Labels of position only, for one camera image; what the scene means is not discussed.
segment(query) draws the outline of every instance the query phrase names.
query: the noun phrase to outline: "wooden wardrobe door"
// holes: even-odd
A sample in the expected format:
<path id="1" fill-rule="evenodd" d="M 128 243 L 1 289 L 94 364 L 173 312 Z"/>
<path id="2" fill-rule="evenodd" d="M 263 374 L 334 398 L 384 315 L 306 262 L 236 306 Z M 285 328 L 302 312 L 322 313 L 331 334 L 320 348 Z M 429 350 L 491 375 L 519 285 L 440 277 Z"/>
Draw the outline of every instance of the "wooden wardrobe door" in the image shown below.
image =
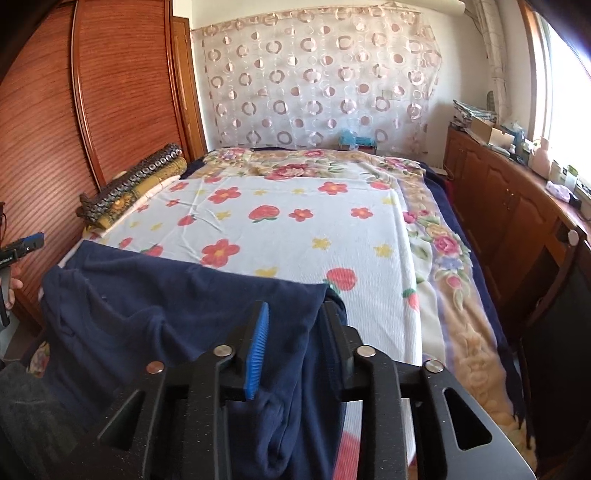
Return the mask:
<path id="1" fill-rule="evenodd" d="M 190 155 L 188 160 L 193 161 L 204 156 L 207 153 L 207 148 L 203 135 L 201 113 L 199 112 L 188 18 L 173 17 L 173 57 L 178 99 L 183 126 L 187 134 Z"/>
<path id="2" fill-rule="evenodd" d="M 78 0 L 72 33 L 74 94 L 101 184 L 169 142 L 181 144 L 187 153 L 170 11 L 170 0 Z"/>
<path id="3" fill-rule="evenodd" d="M 17 291 L 15 313 L 32 330 L 33 320 L 42 322 L 37 293 L 43 274 L 80 238 L 78 195 L 96 193 L 72 96 L 73 16 L 73 3 L 53 10 L 0 85 L 0 200 L 8 217 L 3 245 L 38 231 L 46 238 L 42 250 L 20 262 L 24 288 Z"/>

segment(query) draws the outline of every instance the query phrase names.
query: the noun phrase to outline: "finger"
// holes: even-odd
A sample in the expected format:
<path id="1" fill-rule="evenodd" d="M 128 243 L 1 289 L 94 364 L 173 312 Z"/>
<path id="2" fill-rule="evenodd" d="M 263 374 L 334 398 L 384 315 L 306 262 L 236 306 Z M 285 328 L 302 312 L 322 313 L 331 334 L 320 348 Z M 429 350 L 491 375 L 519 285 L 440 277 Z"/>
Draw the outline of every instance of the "finger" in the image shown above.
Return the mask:
<path id="1" fill-rule="evenodd" d="M 6 309 L 11 310 L 14 305 L 14 290 L 8 290 L 8 301 L 6 302 Z"/>
<path id="2" fill-rule="evenodd" d="M 18 278 L 11 278 L 10 288 L 13 290 L 18 290 L 19 288 L 22 288 L 22 281 L 20 281 Z"/>

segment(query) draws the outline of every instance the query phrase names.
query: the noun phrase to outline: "cardboard box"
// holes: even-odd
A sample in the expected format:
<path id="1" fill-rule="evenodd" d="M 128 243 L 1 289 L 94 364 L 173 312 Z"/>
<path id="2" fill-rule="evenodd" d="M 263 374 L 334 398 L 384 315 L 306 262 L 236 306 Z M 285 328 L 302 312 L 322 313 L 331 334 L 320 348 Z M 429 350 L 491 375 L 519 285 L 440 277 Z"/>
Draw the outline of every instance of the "cardboard box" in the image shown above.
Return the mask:
<path id="1" fill-rule="evenodd" d="M 480 120 L 475 117 L 472 119 L 472 126 L 470 129 L 484 143 L 501 147 L 505 150 L 509 150 L 509 147 L 515 140 L 513 135 L 506 134 L 498 128 L 495 128 L 492 122 Z"/>

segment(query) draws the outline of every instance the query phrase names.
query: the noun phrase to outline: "floral blanket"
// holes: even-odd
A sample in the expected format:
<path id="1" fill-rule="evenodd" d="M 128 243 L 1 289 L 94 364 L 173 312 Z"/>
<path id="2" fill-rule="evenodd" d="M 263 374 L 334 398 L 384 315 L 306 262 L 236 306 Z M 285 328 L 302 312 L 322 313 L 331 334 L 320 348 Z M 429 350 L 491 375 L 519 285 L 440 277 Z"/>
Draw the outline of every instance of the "floral blanket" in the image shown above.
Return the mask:
<path id="1" fill-rule="evenodd" d="M 297 189 L 298 178 L 320 177 L 363 180 L 373 189 L 393 190 L 403 209 L 413 254 L 423 358 L 441 360 L 535 469 L 535 444 L 533 438 L 527 441 L 525 422 L 516 418 L 507 395 L 506 372 L 472 276 L 470 252 L 445 223 L 418 163 L 359 151 L 243 148 L 223 148 L 204 161 L 205 166 L 191 178 L 203 178 L 206 183 L 227 176 L 262 176 L 285 182 L 286 189 Z M 355 478 L 356 452 L 354 439 L 343 438 L 335 478 Z"/>

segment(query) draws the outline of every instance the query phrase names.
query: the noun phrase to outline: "patterned curtain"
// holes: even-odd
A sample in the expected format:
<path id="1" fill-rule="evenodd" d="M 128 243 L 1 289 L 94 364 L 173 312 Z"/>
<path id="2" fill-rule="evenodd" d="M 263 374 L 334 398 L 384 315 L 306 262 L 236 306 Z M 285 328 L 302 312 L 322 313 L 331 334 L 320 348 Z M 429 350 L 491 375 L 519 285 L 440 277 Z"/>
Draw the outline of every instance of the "patterned curtain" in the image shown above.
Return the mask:
<path id="1" fill-rule="evenodd" d="M 473 0 L 473 3 L 484 37 L 495 94 L 495 110 L 499 117 L 498 122 L 501 124 L 511 114 L 511 105 L 505 84 L 507 53 L 501 16 L 495 0 Z"/>
<path id="2" fill-rule="evenodd" d="M 218 147 L 335 148 L 348 129 L 382 154 L 425 150 L 441 54 L 419 12 L 388 4 L 272 12 L 201 28 L 195 40 Z"/>

